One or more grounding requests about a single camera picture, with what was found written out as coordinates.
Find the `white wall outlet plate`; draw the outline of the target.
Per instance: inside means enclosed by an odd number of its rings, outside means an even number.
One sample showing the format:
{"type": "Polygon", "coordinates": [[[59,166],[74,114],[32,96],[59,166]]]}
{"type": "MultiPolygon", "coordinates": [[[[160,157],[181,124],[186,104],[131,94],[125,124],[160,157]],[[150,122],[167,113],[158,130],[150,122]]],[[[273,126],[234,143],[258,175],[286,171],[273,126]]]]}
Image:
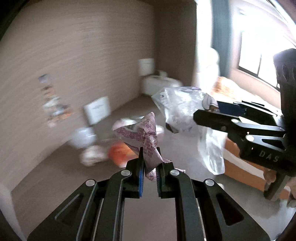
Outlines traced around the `white wall outlet plate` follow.
{"type": "Polygon", "coordinates": [[[145,58],[138,61],[139,76],[152,75],[155,71],[154,58],[145,58]]]}

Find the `white crumpled plastic trash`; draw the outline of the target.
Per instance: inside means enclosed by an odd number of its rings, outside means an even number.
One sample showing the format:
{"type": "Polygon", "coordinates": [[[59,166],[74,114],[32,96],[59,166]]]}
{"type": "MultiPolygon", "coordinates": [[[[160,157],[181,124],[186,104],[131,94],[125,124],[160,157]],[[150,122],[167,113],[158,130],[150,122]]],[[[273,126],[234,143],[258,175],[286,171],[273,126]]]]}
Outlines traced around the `white crumpled plastic trash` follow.
{"type": "Polygon", "coordinates": [[[92,127],[78,128],[69,140],[69,144],[76,149],[88,148],[97,141],[92,127]]]}

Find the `window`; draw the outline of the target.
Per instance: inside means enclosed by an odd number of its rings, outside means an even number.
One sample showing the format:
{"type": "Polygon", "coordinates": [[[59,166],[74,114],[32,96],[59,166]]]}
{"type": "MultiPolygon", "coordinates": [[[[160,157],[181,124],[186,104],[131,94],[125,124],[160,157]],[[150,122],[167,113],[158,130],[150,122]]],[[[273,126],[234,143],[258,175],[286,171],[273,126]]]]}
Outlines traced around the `window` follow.
{"type": "Polygon", "coordinates": [[[287,27],[272,18],[240,14],[238,69],[279,89],[274,55],[294,49],[287,27]]]}

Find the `clear plastic bag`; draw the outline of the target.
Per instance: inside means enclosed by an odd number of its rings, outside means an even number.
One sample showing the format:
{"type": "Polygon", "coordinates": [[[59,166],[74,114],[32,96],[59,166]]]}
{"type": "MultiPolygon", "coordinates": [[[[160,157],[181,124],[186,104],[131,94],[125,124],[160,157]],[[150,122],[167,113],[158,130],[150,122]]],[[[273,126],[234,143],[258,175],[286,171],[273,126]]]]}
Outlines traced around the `clear plastic bag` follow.
{"type": "Polygon", "coordinates": [[[226,133],[193,120],[197,110],[218,111],[218,102],[197,87],[166,87],[152,96],[173,133],[197,139],[198,160],[214,175],[225,173],[223,149],[226,133]]]}

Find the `orange snack bag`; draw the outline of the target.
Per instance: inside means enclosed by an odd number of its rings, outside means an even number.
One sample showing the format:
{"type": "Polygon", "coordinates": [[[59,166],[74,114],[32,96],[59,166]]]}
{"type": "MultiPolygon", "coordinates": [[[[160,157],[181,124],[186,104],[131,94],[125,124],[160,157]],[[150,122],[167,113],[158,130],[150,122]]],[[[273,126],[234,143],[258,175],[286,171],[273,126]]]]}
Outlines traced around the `orange snack bag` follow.
{"type": "Polygon", "coordinates": [[[108,157],[119,168],[125,168],[128,161],[138,158],[138,155],[124,142],[115,142],[108,150],[108,157]]]}

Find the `white appliance on floor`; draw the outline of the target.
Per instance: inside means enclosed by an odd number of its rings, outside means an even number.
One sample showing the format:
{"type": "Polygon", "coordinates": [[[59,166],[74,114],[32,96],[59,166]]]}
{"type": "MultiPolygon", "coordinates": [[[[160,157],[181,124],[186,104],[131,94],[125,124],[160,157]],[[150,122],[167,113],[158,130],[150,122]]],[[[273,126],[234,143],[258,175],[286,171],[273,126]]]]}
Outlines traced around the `white appliance on floor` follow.
{"type": "Polygon", "coordinates": [[[163,88],[181,87],[183,83],[180,80],[167,77],[167,73],[160,71],[158,75],[148,75],[142,80],[142,94],[152,96],[163,88]]]}

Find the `colourful wall sticker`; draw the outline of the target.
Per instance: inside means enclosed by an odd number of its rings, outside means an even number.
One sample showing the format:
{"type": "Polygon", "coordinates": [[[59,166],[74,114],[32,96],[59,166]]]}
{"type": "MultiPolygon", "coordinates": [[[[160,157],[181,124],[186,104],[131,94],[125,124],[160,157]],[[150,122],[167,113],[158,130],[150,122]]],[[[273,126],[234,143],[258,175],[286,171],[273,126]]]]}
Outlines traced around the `colourful wall sticker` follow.
{"type": "Polygon", "coordinates": [[[61,102],[48,74],[41,75],[38,80],[41,84],[40,92],[44,101],[42,109],[47,117],[47,125],[52,128],[69,118],[73,111],[70,105],[61,102]]]}

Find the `white paper wrapper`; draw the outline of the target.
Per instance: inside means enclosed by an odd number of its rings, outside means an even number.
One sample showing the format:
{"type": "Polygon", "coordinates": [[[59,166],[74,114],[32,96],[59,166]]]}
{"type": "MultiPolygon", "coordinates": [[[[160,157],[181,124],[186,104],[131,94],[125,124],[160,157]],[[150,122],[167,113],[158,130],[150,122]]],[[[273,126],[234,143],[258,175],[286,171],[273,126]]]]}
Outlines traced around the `white paper wrapper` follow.
{"type": "Polygon", "coordinates": [[[108,160],[107,151],[102,146],[90,146],[82,151],[79,156],[80,163],[86,167],[94,166],[96,163],[108,160]]]}

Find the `dark curtain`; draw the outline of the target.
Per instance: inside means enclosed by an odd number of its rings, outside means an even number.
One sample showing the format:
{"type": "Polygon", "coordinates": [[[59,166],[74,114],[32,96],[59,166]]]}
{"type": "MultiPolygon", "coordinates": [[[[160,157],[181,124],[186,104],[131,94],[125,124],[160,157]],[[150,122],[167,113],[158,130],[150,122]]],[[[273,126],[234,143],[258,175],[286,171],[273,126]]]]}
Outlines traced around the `dark curtain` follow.
{"type": "Polygon", "coordinates": [[[231,62],[231,12],[228,0],[212,1],[213,35],[212,48],[219,54],[222,77],[229,77],[231,62]]]}

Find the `white box against wall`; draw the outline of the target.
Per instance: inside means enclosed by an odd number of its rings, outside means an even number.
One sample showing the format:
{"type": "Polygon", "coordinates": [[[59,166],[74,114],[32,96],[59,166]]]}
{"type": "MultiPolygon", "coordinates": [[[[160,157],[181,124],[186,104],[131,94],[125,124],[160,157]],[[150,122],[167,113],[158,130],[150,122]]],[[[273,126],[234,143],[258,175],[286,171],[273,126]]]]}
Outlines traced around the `white box against wall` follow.
{"type": "Polygon", "coordinates": [[[100,97],[99,99],[86,104],[84,112],[88,123],[92,126],[99,123],[111,114],[108,96],[100,97]]]}

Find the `pink printed wrapper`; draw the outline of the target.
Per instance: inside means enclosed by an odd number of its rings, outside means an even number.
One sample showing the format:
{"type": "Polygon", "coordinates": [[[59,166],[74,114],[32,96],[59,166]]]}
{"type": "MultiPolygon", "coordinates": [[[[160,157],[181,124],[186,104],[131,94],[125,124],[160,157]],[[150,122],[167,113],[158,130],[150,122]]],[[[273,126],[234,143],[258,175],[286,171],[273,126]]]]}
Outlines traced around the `pink printed wrapper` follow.
{"type": "Polygon", "coordinates": [[[170,162],[170,160],[163,158],[157,150],[155,114],[150,112],[137,123],[121,126],[116,128],[114,132],[135,153],[139,153],[140,148],[143,148],[145,176],[148,180],[155,181],[157,179],[156,167],[161,163],[170,162]]]}

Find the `orange bed with white fringe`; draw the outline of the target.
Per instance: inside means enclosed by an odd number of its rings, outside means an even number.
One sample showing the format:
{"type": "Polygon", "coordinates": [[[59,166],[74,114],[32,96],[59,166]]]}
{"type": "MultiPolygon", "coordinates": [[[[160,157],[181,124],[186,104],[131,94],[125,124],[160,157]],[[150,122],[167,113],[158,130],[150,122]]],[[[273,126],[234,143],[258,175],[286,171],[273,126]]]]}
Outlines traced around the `orange bed with white fringe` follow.
{"type": "MultiPolygon", "coordinates": [[[[280,112],[279,109],[265,102],[260,97],[240,88],[234,81],[225,77],[218,77],[211,94],[216,100],[229,103],[246,101],[258,107],[267,108],[274,113],[280,112]]],[[[264,185],[276,179],[276,173],[250,161],[243,164],[244,160],[240,158],[240,144],[244,142],[246,135],[247,132],[243,131],[240,137],[237,133],[231,133],[227,137],[225,149],[236,156],[237,159],[235,161],[226,159],[225,174],[263,191],[264,185]]]]}

